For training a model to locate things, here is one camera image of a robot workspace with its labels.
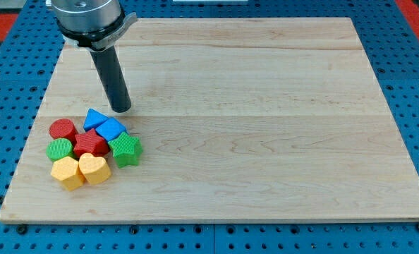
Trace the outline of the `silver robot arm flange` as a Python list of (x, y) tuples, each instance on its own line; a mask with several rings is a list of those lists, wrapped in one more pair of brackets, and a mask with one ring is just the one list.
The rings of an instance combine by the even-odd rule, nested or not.
[(118, 0), (46, 0), (65, 40), (75, 47), (102, 52), (115, 45), (138, 21)]

